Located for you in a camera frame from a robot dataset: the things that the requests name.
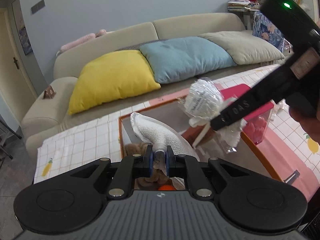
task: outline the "lemon print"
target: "lemon print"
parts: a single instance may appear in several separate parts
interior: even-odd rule
[[[50,160],[48,161],[47,165],[44,167],[43,171],[42,171],[42,177],[46,176],[50,170],[52,166],[52,158],[50,158]]]
[[[309,147],[310,151],[313,154],[317,153],[319,150],[319,144],[317,142],[315,142],[314,140],[312,140],[308,134],[306,134],[306,139],[308,139],[307,143],[308,143],[308,147]]]

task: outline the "striped pillow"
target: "striped pillow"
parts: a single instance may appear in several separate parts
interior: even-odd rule
[[[137,44],[137,45],[133,45],[133,46],[128,46],[128,47],[124,47],[124,48],[121,48],[121,49],[117,49],[116,51],[121,51],[121,50],[139,50],[139,48],[140,48],[141,46],[143,46],[143,45],[150,44],[150,43],[155,43],[155,42],[158,42],[158,41],[166,41],[166,40],[167,40],[167,39],[147,41],[147,42],[140,43],[140,44]]]

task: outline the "pink lid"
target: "pink lid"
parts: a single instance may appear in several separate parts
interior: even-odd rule
[[[246,84],[240,84],[231,88],[223,89],[221,90],[221,93],[225,99],[234,97],[239,98],[242,96],[245,92],[250,90],[250,87]],[[269,110],[273,109],[273,103],[268,102],[265,105],[259,107],[257,110],[253,111],[252,113],[248,114],[244,117],[246,121],[253,119],[256,116],[259,116],[260,114],[263,114],[264,112],[267,112]]]

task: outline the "door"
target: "door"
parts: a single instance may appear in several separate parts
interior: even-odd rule
[[[15,119],[21,123],[35,101],[22,72],[16,65],[7,32],[4,13],[0,13],[0,96],[6,102]]]

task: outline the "sofa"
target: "sofa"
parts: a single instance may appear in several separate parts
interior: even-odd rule
[[[215,70],[184,81],[162,85],[161,89],[147,94],[104,103],[79,114],[68,115],[69,99],[82,68],[88,62],[108,52],[135,44],[220,31],[246,32],[240,18],[232,13],[187,15],[146,22],[110,32],[62,53],[55,60],[54,81],[50,84],[56,92],[55,97],[43,99],[42,93],[21,122],[29,155],[36,158],[37,149],[41,147],[43,141],[55,134],[120,109],[188,88],[201,76],[214,80],[259,66],[277,63],[261,62]]]

